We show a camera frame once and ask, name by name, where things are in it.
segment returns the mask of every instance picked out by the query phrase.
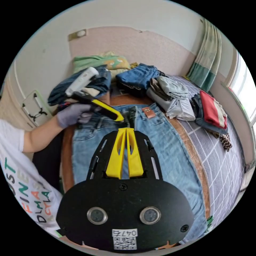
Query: white wall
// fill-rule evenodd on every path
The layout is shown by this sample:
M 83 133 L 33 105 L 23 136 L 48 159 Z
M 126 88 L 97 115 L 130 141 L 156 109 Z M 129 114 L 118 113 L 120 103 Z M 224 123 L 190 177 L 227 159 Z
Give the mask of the white wall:
M 56 16 L 29 39 L 17 55 L 10 82 L 22 89 L 18 101 L 35 89 L 46 101 L 50 90 L 71 74 L 68 34 L 85 28 L 127 26 L 149 30 L 196 54 L 203 33 L 200 18 L 186 7 L 164 0 L 87 1 Z M 222 42 L 219 71 L 226 77 L 233 50 L 226 37 Z

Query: bed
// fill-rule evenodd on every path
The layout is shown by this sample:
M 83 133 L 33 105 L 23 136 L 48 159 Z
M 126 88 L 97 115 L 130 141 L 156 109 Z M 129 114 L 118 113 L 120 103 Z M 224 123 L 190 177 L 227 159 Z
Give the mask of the bed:
M 191 98 L 200 91 L 200 88 L 184 77 L 169 77 L 182 82 L 189 89 Z M 125 94 L 125 92 L 114 87 L 112 95 L 120 94 Z M 243 181 L 245 159 L 241 142 L 230 117 L 227 120 L 232 144 L 229 152 L 224 152 L 220 140 L 206 132 L 195 122 L 180 120 L 178 122 L 190 138 L 190 142 L 187 141 L 185 144 L 193 144 L 207 177 L 210 215 L 213 216 L 211 229 L 213 229 L 230 213 Z
M 69 42 L 72 58 L 90 56 L 113 50 L 125 56 L 129 63 L 142 62 L 155 65 L 166 74 L 186 74 L 194 61 L 194 55 L 176 45 L 173 41 L 156 33 L 137 31 L 124 27 L 102 27 L 90 29 L 89 36 Z M 172 76 L 189 88 L 193 97 L 199 88 L 181 76 Z M 104 101 L 112 106 L 126 104 L 150 104 L 149 98 L 135 98 L 111 84 L 111 95 Z M 219 225 L 230 213 L 242 184 L 245 159 L 237 132 L 228 118 L 229 135 L 232 148 L 224 152 L 219 139 L 207 133 L 194 122 L 179 121 L 176 118 L 169 122 L 183 140 L 193 161 L 203 187 L 206 218 L 213 216 L 210 230 Z M 74 127 L 66 129 L 62 146 L 62 181 L 64 191 L 74 185 L 72 173 L 72 141 Z
M 189 88 L 190 96 L 199 92 L 194 84 L 183 77 L 172 76 Z M 113 86 L 111 97 L 104 101 L 113 105 L 150 104 L 149 98 L 135 98 Z M 183 140 L 186 149 L 194 162 L 200 178 L 206 206 L 206 217 L 213 216 L 211 229 L 219 225 L 230 213 L 239 193 L 244 175 L 245 161 L 239 138 L 230 118 L 228 118 L 229 135 L 233 147 L 224 152 L 219 139 L 207 133 L 194 122 L 169 119 Z M 74 127 L 66 130 L 62 148 L 62 175 L 64 190 L 74 185 L 72 173 L 72 141 Z

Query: qr code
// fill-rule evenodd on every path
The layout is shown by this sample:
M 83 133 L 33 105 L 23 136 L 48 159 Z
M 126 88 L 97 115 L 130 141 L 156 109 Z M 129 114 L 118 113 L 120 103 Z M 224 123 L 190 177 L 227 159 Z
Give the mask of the qr code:
M 136 250 L 136 237 L 113 237 L 115 250 Z

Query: gray plaid bedsheet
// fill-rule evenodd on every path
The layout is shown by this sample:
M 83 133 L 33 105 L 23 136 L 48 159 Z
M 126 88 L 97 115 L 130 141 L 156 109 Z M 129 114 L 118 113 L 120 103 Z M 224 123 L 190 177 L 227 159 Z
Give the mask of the gray plaid bedsheet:
M 191 92 L 191 97 L 200 91 L 196 85 L 183 77 L 170 77 L 182 82 Z M 127 94 L 115 85 L 112 88 L 112 96 Z M 213 229 L 230 213 L 242 184 L 245 160 L 240 140 L 229 117 L 227 123 L 232 144 L 229 152 L 223 150 L 219 139 L 207 133 L 195 122 L 180 121 L 180 123 L 194 143 L 205 169 L 209 184 L 211 215 L 213 216 L 211 229 Z

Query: hand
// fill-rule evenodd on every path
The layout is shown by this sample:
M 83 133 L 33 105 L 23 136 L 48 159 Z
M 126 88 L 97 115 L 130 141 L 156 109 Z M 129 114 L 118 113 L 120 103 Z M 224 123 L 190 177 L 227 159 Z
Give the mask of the hand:
M 88 123 L 92 113 L 90 105 L 74 103 L 57 114 L 58 123 L 61 128 L 65 129 L 76 123 Z

